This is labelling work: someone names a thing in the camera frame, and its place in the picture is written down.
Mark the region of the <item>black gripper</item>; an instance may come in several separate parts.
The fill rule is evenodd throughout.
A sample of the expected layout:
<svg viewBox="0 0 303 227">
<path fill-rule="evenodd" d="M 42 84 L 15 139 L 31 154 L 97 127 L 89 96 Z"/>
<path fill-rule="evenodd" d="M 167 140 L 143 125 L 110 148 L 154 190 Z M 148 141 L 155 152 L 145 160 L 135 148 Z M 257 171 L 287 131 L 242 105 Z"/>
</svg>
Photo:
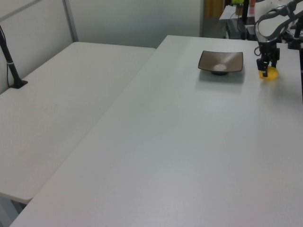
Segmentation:
<svg viewBox="0 0 303 227">
<path fill-rule="evenodd" d="M 277 48 L 276 41 L 258 42 L 261 57 L 256 60 L 260 77 L 267 77 L 268 59 L 271 59 L 271 66 L 276 68 L 277 62 L 280 60 L 280 49 Z"/>
</svg>

